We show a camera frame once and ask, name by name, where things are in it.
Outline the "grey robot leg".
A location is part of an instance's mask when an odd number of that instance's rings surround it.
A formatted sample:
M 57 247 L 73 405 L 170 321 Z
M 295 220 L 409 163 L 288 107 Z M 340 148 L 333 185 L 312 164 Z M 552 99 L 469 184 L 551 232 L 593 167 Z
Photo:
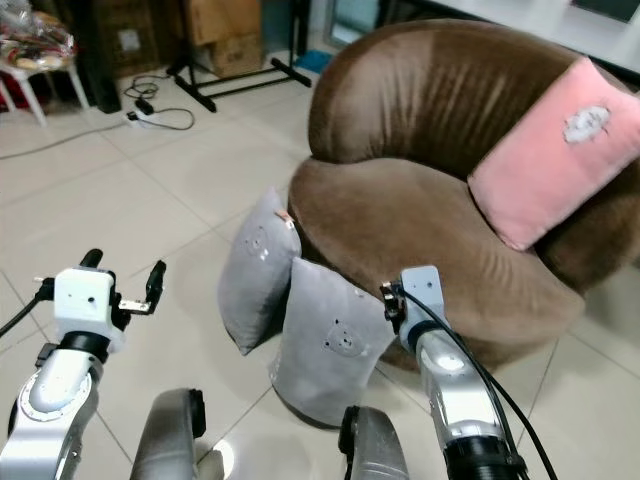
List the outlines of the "grey robot leg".
M 348 407 L 338 448 L 346 456 L 343 480 L 410 480 L 396 428 L 378 408 Z
M 157 394 L 143 426 L 129 480 L 196 480 L 196 440 L 206 431 L 204 392 Z

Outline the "cellophane wrapped gift basket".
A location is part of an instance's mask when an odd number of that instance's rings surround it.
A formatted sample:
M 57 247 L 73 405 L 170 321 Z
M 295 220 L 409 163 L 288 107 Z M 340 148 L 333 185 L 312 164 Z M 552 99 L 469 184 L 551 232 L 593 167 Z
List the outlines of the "cellophane wrapped gift basket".
M 29 0 L 0 0 L 0 61 L 22 70 L 60 70 L 77 54 L 76 40 L 58 18 Z

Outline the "grey right robot leg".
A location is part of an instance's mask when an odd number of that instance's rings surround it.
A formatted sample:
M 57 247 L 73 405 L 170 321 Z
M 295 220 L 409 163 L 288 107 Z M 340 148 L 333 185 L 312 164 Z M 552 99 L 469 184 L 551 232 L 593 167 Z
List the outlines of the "grey right robot leg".
M 346 456 L 343 480 L 410 480 L 396 428 L 378 408 L 348 407 L 338 448 Z

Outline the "red bag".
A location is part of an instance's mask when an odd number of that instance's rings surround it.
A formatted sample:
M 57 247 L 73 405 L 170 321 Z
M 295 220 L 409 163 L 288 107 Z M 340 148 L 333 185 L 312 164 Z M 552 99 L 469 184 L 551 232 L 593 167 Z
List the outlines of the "red bag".
M 15 101 L 15 96 L 18 95 L 17 82 L 5 72 L 0 72 L 0 81 L 5 113 L 17 113 L 19 111 L 19 104 Z

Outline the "white window ledge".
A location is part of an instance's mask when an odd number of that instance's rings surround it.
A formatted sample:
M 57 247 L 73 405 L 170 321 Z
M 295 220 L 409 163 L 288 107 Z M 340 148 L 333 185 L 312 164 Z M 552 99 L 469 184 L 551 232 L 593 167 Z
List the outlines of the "white window ledge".
M 640 70 L 640 10 L 630 20 L 617 20 L 575 6 L 571 0 L 433 1 L 618 67 Z

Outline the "small brown cardboard box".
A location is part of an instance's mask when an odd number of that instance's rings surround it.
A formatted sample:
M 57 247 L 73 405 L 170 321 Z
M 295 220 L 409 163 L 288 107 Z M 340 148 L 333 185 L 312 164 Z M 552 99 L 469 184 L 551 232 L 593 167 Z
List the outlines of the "small brown cardboard box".
M 260 33 L 220 38 L 211 42 L 207 50 L 210 72 L 219 78 L 256 72 L 264 64 Z

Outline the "black metal floor stand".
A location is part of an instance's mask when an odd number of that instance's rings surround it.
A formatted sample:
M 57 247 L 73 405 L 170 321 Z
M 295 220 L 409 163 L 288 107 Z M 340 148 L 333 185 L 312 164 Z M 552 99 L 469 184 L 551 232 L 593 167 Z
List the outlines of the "black metal floor stand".
M 265 51 L 264 64 L 256 72 L 232 76 L 227 78 L 215 77 L 209 68 L 209 44 L 192 45 L 189 40 L 187 0 L 179 1 L 179 12 L 183 19 L 180 26 L 183 27 L 183 38 L 186 44 L 178 52 L 177 56 L 165 69 L 165 76 L 173 79 L 175 86 L 191 96 L 198 105 L 210 113 L 218 113 L 218 101 L 247 93 L 262 88 L 275 86 L 275 84 L 300 84 L 305 88 L 314 86 L 312 78 L 305 73 L 293 68 L 294 59 L 305 52 L 307 44 L 308 15 L 311 13 L 310 0 L 282 0 L 287 10 L 287 35 L 285 35 L 285 51 L 282 55 L 271 55 Z M 261 8 L 265 3 L 274 0 L 261 0 Z M 260 35 L 262 36 L 262 17 Z

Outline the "blue floor mat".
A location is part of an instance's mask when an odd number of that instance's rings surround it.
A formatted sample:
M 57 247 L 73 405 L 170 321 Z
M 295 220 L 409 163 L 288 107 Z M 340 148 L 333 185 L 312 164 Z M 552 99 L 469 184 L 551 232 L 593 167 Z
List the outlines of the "blue floor mat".
M 298 72 L 305 73 L 306 76 L 319 77 L 332 63 L 333 58 L 333 52 L 308 50 L 294 59 L 293 68 Z

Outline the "white plastic stool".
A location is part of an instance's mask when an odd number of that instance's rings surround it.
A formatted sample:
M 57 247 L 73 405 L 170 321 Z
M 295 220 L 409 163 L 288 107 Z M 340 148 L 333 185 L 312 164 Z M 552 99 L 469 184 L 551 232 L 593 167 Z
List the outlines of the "white plastic stool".
M 76 50 L 59 47 L 42 47 L 36 44 L 23 44 L 17 41 L 3 41 L 1 44 L 0 72 L 8 74 L 18 84 L 22 97 L 26 100 L 29 111 L 35 116 L 36 122 L 45 127 L 47 119 L 38 95 L 33 90 L 32 77 L 42 76 L 49 86 L 52 99 L 59 100 L 58 87 L 55 86 L 52 74 L 61 72 L 67 74 L 74 93 L 79 102 L 79 109 L 87 111 L 91 108 L 86 92 L 79 77 L 76 64 Z

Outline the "large brown cardboard box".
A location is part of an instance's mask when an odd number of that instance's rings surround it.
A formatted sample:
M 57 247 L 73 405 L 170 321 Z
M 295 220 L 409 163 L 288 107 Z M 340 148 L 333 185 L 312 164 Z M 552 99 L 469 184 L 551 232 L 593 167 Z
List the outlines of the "large brown cardboard box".
M 187 0 L 192 45 L 255 35 L 261 28 L 261 0 Z

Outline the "pink pillow with sheep patch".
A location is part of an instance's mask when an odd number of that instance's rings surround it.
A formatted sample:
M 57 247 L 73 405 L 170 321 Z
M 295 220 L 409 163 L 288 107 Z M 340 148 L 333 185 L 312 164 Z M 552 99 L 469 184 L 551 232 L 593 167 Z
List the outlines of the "pink pillow with sheep patch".
M 640 99 L 579 58 L 467 183 L 507 246 L 527 250 L 640 156 Z

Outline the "brown velvet round sofa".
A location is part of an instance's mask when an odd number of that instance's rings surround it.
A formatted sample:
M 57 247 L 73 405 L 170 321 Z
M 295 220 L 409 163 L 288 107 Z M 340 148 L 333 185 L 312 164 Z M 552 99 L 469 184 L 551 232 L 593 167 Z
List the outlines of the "brown velvet round sofa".
M 484 218 L 468 178 L 589 58 L 481 20 L 412 20 L 344 47 L 308 110 L 287 209 L 306 260 L 367 292 L 431 265 L 445 317 L 490 369 L 562 337 L 585 296 L 640 259 L 640 152 L 529 247 Z

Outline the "grey bear print pillow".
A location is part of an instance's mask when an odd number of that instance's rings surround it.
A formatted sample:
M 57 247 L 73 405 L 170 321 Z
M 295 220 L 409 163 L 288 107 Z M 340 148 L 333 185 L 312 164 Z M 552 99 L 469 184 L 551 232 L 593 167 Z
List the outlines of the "grey bear print pillow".
M 292 215 L 270 188 L 239 227 L 219 279 L 219 314 L 242 355 L 268 339 L 276 307 L 291 283 L 292 261 L 300 253 Z
M 303 421 L 338 429 L 394 338 L 375 294 L 315 262 L 293 259 L 271 385 Z

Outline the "grey left robot leg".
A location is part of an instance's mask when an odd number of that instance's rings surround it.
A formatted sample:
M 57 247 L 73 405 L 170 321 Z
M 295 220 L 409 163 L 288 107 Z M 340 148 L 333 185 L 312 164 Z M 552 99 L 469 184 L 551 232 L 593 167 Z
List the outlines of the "grey left robot leg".
M 206 431 L 204 392 L 157 394 L 143 426 L 129 480 L 196 480 L 196 440 Z

